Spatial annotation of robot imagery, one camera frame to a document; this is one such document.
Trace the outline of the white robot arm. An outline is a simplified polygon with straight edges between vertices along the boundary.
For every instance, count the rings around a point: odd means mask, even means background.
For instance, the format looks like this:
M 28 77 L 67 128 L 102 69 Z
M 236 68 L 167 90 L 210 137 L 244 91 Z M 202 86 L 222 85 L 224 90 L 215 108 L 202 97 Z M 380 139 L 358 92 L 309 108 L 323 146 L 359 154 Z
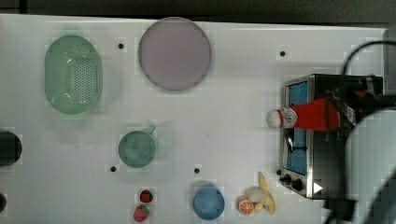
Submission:
M 341 193 L 329 199 L 323 224 L 395 224 L 395 97 L 367 77 L 344 84 L 337 100 L 351 107 L 346 122 Z

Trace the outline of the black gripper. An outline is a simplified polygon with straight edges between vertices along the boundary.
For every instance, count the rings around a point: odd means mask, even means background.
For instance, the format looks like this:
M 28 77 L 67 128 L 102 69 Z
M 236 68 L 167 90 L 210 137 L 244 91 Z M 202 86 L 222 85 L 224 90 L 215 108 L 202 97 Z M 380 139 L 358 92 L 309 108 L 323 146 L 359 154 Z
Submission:
M 360 85 L 347 84 L 329 91 L 325 100 L 325 133 L 346 140 L 356 126 L 356 112 L 348 105 L 356 105 L 357 121 L 396 106 L 395 95 L 383 93 L 383 78 L 367 76 Z

